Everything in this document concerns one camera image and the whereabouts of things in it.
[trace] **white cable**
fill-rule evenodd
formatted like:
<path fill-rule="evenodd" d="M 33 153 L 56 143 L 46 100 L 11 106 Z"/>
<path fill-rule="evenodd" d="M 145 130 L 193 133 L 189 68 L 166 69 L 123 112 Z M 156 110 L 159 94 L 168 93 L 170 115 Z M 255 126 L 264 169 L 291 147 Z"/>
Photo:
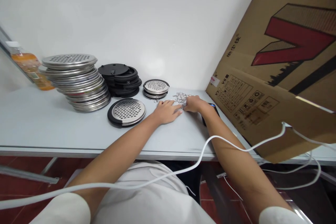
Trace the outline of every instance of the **white cable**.
<path fill-rule="evenodd" d="M 302 137 L 304 140 L 307 140 L 308 142 L 311 142 L 311 143 L 314 143 L 314 144 L 320 144 L 320 145 L 323 145 L 324 147 L 332 149 L 333 151 L 336 151 L 336 148 L 334 148 L 333 146 L 331 146 L 331 144 L 322 143 L 322 142 L 317 142 L 317 141 L 311 140 L 308 137 L 305 137 L 304 135 L 302 135 L 300 132 L 297 132 L 295 129 L 292 128 L 292 130 L 294 131 L 294 133 L 296 133 L 297 135 L 299 135 L 300 137 Z"/>
<path fill-rule="evenodd" d="M 316 173 L 316 176 L 315 178 L 313 179 L 313 181 L 307 183 L 307 184 L 304 184 L 304 185 L 298 185 L 298 186 L 295 186 L 295 187 L 289 187 L 289 188 L 275 188 L 277 190 L 294 190 L 294 189 L 300 189 L 300 188 L 303 188 L 303 187 L 307 187 L 307 186 L 310 186 L 312 184 L 314 184 L 320 177 L 320 174 L 321 174 L 321 165 L 320 163 L 315 159 L 313 158 L 317 164 L 317 168 L 318 168 L 318 171 Z"/>
<path fill-rule="evenodd" d="M 187 186 L 186 185 L 186 188 L 188 188 L 189 189 L 189 191 L 196 197 L 196 194 L 194 194 L 194 192 L 190 189 L 190 187 L 189 186 Z"/>
<path fill-rule="evenodd" d="M 75 185 L 73 187 L 67 187 L 67 188 L 63 188 L 63 189 L 59 189 L 59 190 L 56 190 L 56 191 L 53 191 L 53 192 L 48 192 L 48 193 L 45 193 L 45 194 L 41 194 L 41 195 L 37 195 L 37 196 L 32 196 L 32 197 L 29 197 L 29 198 L 22 198 L 22 199 L 10 199 L 10 200 L 6 200 L 6 201 L 0 201 L 0 210 L 2 209 L 8 209 L 8 208 L 15 208 L 15 207 L 21 207 L 21 206 L 24 206 L 24 205 L 29 205 L 29 204 L 33 204 L 33 203 L 36 203 L 36 202 L 39 202 L 39 201 L 43 201 L 43 200 L 46 200 L 46 199 L 49 199 L 49 198 L 53 198 L 53 197 L 56 197 L 57 195 L 60 195 L 60 194 L 64 194 L 64 193 L 70 193 L 72 191 L 77 191 L 77 190 L 83 190 L 83 189 L 88 189 L 88 188 L 117 188 L 117 189 L 124 189 L 124 190 L 135 190 L 135 189 L 139 189 L 141 187 L 145 187 L 149 184 L 152 184 L 158 180 L 161 180 L 161 179 L 164 179 L 168 176 L 172 176 L 172 175 L 177 175 L 177 174 L 181 174 L 181 173 L 184 173 L 184 172 L 188 172 L 194 168 L 196 168 L 200 162 L 201 162 L 201 159 L 203 157 L 203 154 L 204 154 L 204 151 L 205 151 L 205 148 L 207 146 L 207 144 L 213 139 L 213 138 L 219 138 L 219 139 L 222 139 L 224 140 L 225 142 L 227 142 L 228 144 L 232 145 L 233 147 L 241 150 L 241 151 L 244 151 L 244 152 L 248 152 L 248 151 L 251 151 L 255 148 L 257 148 L 258 146 L 266 143 L 266 142 L 269 142 L 269 141 L 272 141 L 276 138 L 279 138 L 281 137 L 284 133 L 285 133 L 285 130 L 286 130 L 286 127 L 291 127 L 290 125 L 288 125 L 287 123 L 285 122 L 282 122 L 282 130 L 280 132 L 280 134 L 274 136 L 274 137 L 271 137 L 271 138 L 268 138 L 264 141 L 261 141 L 260 143 L 252 146 L 251 148 L 249 149 L 241 149 L 239 147 L 237 147 L 236 145 L 234 145 L 233 143 L 231 143 L 230 141 L 226 140 L 225 138 L 221 137 L 221 136 L 217 136 L 217 135 L 214 135 L 214 136 L 211 136 L 207 139 L 207 141 L 205 142 L 203 148 L 202 148 L 202 151 L 201 151 L 201 155 L 198 159 L 198 161 L 186 168 L 186 169 L 183 169 L 183 170 L 180 170 L 180 171 L 175 171 L 175 172 L 172 172 L 172 173 L 168 173 L 168 174 L 165 174 L 165 175 L 162 175 L 161 177 L 158 177 L 156 179 L 153 179 L 151 181 L 148 181 L 144 184 L 140 184 L 140 185 L 134 185 L 134 186 L 121 186 L 121 185 L 118 185 L 118 184 L 112 184 L 112 183 L 89 183 L 89 184 L 82 184 L 82 185 Z M 319 172 L 317 173 L 318 176 L 320 175 L 321 173 L 321 166 L 320 164 L 317 162 L 317 165 L 319 167 Z M 315 183 L 317 181 L 318 177 L 315 178 L 312 182 L 304 185 L 304 186 L 310 186 L 311 184 Z"/>
<path fill-rule="evenodd" d="M 229 184 L 229 182 L 226 180 L 225 176 L 223 176 L 223 178 L 225 179 L 225 182 L 229 185 L 229 187 L 232 189 L 232 191 L 234 191 L 238 197 L 243 201 L 243 199 L 241 198 L 241 196 L 231 187 L 231 185 Z"/>
<path fill-rule="evenodd" d="M 312 151 L 310 151 L 310 158 L 309 158 L 309 160 L 308 160 L 308 163 L 306 163 L 306 164 L 304 164 L 304 165 L 302 165 L 302 166 L 299 166 L 298 168 L 295 168 L 294 170 L 291 170 L 291 171 L 273 171 L 273 170 L 267 170 L 267 169 L 262 169 L 263 171 L 269 171 L 269 172 L 274 172 L 274 173 L 282 173 L 282 174 L 288 174 L 288 173 L 293 173 L 293 172 L 296 172 L 296 171 L 298 171 L 298 170 L 300 170 L 300 169 L 302 169 L 302 168 L 304 168 L 304 167 L 306 167 L 307 165 L 309 165 L 310 164 L 310 162 L 312 161 L 312 159 L 313 159 L 313 152 Z"/>

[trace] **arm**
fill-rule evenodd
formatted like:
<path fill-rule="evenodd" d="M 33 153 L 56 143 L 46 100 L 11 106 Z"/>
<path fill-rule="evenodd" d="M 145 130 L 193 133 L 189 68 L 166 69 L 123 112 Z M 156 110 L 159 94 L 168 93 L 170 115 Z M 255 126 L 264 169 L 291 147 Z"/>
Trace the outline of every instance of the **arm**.
<path fill-rule="evenodd" d="M 210 136 L 221 136 L 244 149 L 213 107 L 201 100 L 199 96 L 188 97 L 184 110 L 201 113 Z M 221 166 L 244 200 L 256 223 L 259 221 L 260 213 L 267 207 L 277 206 L 292 210 L 248 152 L 242 152 L 219 138 L 212 139 L 212 145 Z"/>
<path fill-rule="evenodd" d="M 104 150 L 68 186 L 116 182 L 134 162 L 157 127 L 174 121 L 182 113 L 182 111 L 175 112 L 181 106 L 172 106 L 173 103 L 174 101 L 169 100 L 160 101 L 152 114 Z M 108 188 L 91 188 L 75 191 L 88 203 L 91 219 L 108 190 Z"/>

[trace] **left hand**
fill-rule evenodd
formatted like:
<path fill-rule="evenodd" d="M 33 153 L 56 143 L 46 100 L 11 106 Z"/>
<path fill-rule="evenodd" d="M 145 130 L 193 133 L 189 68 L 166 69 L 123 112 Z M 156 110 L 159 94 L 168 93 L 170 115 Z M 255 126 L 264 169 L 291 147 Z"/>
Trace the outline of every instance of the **left hand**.
<path fill-rule="evenodd" d="M 168 124 L 173 122 L 179 115 L 182 114 L 182 111 L 176 111 L 181 108 L 181 105 L 173 106 L 173 100 L 159 101 L 156 109 L 152 113 L 155 117 L 155 120 L 160 124 Z"/>

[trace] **white table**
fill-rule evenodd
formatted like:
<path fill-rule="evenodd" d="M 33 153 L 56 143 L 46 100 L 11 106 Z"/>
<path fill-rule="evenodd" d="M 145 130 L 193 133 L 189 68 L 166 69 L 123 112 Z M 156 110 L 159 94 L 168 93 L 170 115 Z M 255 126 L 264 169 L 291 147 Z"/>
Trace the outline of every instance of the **white table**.
<path fill-rule="evenodd" d="M 205 91 L 170 88 L 164 99 L 174 99 L 177 92 L 199 95 L 213 103 Z M 142 101 L 151 114 L 156 103 L 140 92 L 133 97 Z M 110 106 L 120 98 L 112 98 L 105 108 L 91 112 L 76 112 L 66 98 L 56 90 L 40 91 L 34 85 L 10 93 L 0 99 L 0 155 L 52 156 L 93 158 L 130 128 L 117 128 L 107 119 Z M 238 139 L 250 145 L 218 109 L 221 119 Z M 151 136 L 138 159 L 147 160 L 197 160 L 208 138 L 206 127 L 199 114 L 184 112 L 176 121 L 160 126 Z M 254 151 L 251 155 L 258 163 L 265 162 Z M 318 147 L 314 157 L 322 165 L 336 164 L 333 151 Z M 215 153 L 209 144 L 203 161 L 214 160 Z M 284 163 L 305 163 L 305 155 Z"/>

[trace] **plastic bottle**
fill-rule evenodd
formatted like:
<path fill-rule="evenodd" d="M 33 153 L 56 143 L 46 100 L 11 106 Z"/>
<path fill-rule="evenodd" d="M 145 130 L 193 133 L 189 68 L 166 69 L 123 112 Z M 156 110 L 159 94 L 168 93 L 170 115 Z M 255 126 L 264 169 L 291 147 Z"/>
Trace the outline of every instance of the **plastic bottle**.
<path fill-rule="evenodd" d="M 32 79 L 32 81 L 35 82 L 39 89 L 54 89 L 51 82 L 48 81 L 43 74 L 39 73 L 38 67 L 41 63 L 34 54 L 22 49 L 20 44 L 16 41 L 7 41 L 6 44 L 10 47 L 12 59 Z"/>

